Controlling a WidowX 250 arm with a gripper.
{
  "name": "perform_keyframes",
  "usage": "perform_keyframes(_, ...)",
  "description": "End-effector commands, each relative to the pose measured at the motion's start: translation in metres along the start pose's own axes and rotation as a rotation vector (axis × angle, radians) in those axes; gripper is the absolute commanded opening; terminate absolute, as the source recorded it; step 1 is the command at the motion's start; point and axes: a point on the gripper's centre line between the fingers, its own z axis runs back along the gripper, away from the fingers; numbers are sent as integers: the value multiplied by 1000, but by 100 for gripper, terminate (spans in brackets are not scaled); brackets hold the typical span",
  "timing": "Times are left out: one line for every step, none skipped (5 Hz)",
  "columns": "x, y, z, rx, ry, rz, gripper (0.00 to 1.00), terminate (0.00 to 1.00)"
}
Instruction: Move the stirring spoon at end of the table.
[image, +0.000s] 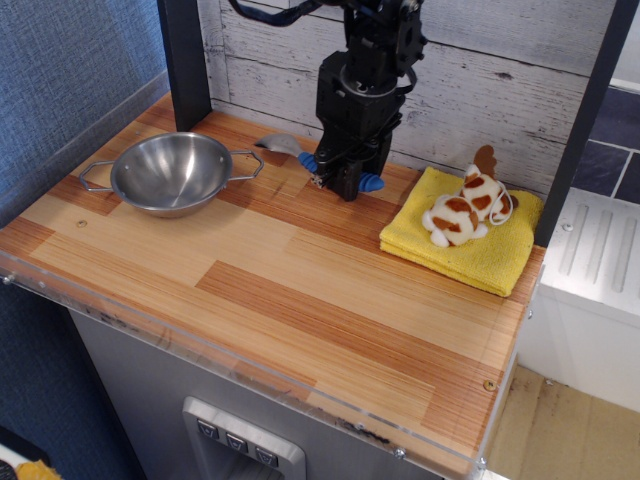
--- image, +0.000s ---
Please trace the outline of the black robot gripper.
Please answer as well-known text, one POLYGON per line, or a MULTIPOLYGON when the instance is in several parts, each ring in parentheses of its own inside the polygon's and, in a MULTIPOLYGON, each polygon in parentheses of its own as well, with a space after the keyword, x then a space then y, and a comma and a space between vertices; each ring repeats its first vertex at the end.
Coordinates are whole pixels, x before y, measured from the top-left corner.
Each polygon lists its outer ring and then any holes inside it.
POLYGON ((349 49, 320 66, 316 116, 323 134, 312 181, 347 202, 358 196, 361 173, 381 176, 386 164, 406 96, 397 60, 392 49, 349 49))

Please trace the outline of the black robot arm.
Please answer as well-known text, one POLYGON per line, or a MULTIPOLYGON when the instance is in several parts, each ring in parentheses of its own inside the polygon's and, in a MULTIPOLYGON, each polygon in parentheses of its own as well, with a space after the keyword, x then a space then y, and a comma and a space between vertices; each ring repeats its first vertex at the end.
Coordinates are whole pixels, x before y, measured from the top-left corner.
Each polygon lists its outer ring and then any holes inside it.
POLYGON ((326 57, 317 83, 323 135, 314 182, 345 201, 382 185, 393 131, 424 58, 420 1, 347 1, 346 49, 326 57))

